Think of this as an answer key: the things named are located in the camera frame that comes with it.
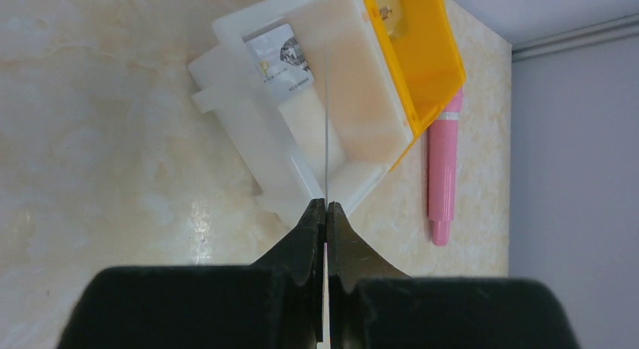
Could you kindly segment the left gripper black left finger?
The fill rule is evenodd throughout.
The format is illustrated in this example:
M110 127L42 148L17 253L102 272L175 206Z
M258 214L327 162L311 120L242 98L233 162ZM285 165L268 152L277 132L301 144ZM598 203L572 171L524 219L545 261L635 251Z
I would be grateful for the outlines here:
M82 292L60 348L314 348L325 202L249 265L117 266Z

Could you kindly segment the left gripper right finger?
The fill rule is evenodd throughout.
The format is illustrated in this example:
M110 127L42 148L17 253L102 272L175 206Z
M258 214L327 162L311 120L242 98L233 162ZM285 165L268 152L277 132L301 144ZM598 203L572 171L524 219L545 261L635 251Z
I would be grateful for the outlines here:
M326 212L333 348L577 348L553 292L505 277L411 277Z

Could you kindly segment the grey striped credit card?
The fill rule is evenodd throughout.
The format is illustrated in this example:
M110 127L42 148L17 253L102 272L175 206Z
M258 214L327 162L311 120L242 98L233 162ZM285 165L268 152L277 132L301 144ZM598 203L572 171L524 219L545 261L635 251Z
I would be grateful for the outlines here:
M328 48L324 48L324 72L325 72L325 76L324 76L324 83L325 83L325 123L324 123L324 128L325 128L325 175L324 175L324 198L325 198L325 211L328 211L328 205L329 205L329 163L330 163L330 158L329 158L329 152L330 152L330 138L329 138L329 108L330 108L330 82L329 82L329 75L330 75L330 64L331 64L331 58L330 58L330 51ZM322 290L322 300L323 300L323 306L322 306L322 313L321 313L321 320L322 320L322 325L323 325L323 329L322 329L322 334L323 334L323 339L321 342L319 342L316 345L316 348L330 348L331 347L331 343L330 343L330 319L329 319L329 267L328 267L328 244L326 242L326 238L324 238L324 244L323 244L323 275L322 275L322 279L323 279L323 290Z

